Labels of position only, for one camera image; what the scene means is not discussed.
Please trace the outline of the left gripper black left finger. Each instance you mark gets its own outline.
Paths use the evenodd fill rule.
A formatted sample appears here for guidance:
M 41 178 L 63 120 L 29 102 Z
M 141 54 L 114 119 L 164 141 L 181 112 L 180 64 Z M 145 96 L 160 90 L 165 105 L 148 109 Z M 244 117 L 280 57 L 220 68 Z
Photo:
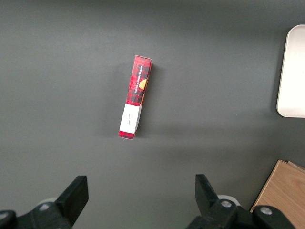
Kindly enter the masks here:
M 89 200 L 87 176 L 77 176 L 54 201 L 44 201 L 28 213 L 0 212 L 2 229 L 71 229 Z

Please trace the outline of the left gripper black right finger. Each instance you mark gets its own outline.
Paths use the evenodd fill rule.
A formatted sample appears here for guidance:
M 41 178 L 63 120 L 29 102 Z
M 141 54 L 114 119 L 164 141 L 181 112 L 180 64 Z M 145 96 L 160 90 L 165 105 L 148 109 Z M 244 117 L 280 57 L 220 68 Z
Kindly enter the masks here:
M 219 198 L 204 174 L 195 176 L 195 199 L 200 215 L 188 229 L 293 229 L 279 209 L 256 206 L 252 212 L 227 198 Z

